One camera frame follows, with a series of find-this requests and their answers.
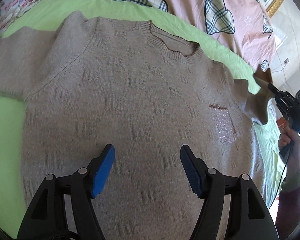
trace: green cuff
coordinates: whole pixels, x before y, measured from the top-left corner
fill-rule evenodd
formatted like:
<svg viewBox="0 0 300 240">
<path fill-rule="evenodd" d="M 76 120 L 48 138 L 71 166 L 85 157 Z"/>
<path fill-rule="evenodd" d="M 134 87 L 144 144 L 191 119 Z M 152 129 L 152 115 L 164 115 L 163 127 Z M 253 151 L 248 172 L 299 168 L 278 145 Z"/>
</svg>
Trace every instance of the green cuff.
<svg viewBox="0 0 300 240">
<path fill-rule="evenodd" d="M 289 181 L 284 179 L 281 184 L 282 191 L 290 192 L 300 187 L 300 171 L 296 173 Z"/>
</svg>

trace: gold picture frame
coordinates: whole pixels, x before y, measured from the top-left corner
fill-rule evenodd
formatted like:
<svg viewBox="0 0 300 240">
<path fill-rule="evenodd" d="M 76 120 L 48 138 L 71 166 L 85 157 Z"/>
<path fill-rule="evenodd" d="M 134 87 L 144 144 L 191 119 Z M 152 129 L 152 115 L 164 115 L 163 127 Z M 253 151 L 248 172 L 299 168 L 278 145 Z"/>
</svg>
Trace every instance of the gold picture frame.
<svg viewBox="0 0 300 240">
<path fill-rule="evenodd" d="M 283 3 L 284 0 L 273 0 L 271 4 L 267 7 L 266 11 L 271 18 L 275 12 L 279 9 L 280 5 Z"/>
</svg>

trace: pink blanket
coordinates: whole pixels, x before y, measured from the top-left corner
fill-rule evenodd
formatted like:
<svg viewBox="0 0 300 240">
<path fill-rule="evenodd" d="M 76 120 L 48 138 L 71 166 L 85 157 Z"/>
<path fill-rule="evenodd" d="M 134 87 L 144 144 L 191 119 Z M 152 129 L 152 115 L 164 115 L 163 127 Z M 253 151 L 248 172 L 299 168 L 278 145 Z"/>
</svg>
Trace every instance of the pink blanket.
<svg viewBox="0 0 300 240">
<path fill-rule="evenodd" d="M 267 69 L 276 46 L 258 0 L 123 0 L 174 14 L 203 30 L 254 69 Z"/>
</svg>

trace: white star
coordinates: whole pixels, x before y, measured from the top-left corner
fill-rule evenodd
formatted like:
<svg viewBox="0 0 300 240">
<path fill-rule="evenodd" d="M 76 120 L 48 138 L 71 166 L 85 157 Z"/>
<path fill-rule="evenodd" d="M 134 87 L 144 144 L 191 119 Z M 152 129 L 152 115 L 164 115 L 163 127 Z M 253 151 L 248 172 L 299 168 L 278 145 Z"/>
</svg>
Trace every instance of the white star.
<svg viewBox="0 0 300 240">
<path fill-rule="evenodd" d="M 251 23 L 251 18 L 248 16 L 247 19 L 244 20 L 244 22 L 246 23 L 246 26 L 250 25 Z"/>
</svg>

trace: human hand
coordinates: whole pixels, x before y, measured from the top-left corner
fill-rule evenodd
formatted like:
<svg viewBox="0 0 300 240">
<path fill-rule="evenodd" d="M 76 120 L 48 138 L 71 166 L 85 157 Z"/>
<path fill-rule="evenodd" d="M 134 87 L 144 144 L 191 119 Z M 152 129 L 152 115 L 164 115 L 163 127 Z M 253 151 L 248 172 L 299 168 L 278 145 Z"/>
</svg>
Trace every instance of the human hand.
<svg viewBox="0 0 300 240">
<path fill-rule="evenodd" d="M 278 141 L 279 149 L 281 150 L 289 144 L 291 140 L 293 140 L 295 144 L 287 162 L 287 181 L 293 178 L 300 171 L 300 136 L 296 131 L 292 130 L 288 126 L 284 127 Z"/>
</svg>

